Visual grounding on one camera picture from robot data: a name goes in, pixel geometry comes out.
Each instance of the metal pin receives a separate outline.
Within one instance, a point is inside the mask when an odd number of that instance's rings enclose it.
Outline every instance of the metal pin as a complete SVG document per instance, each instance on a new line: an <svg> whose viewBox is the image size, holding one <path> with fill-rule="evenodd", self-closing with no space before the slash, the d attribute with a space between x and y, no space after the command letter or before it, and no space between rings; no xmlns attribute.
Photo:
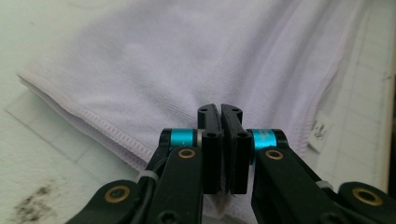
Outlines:
<svg viewBox="0 0 396 224"><path fill-rule="evenodd" d="M189 148L184 148L178 152L178 156L183 159L190 159L195 156L195 151Z"/></svg>
<svg viewBox="0 0 396 224"><path fill-rule="evenodd" d="M130 192L128 187L119 185L108 190L105 199L108 203L119 203L124 201Z"/></svg>
<svg viewBox="0 0 396 224"><path fill-rule="evenodd" d="M372 206L382 205L384 202L374 192L364 188L354 188L352 190L353 196L363 203L370 204Z"/></svg>
<svg viewBox="0 0 396 224"><path fill-rule="evenodd" d="M205 131L205 129L198 129L197 131L197 147L202 148L202 133Z"/></svg>
<svg viewBox="0 0 396 224"><path fill-rule="evenodd" d="M273 150L273 149L265 151L265 155L273 160L282 160L283 159L283 154L280 151Z"/></svg>

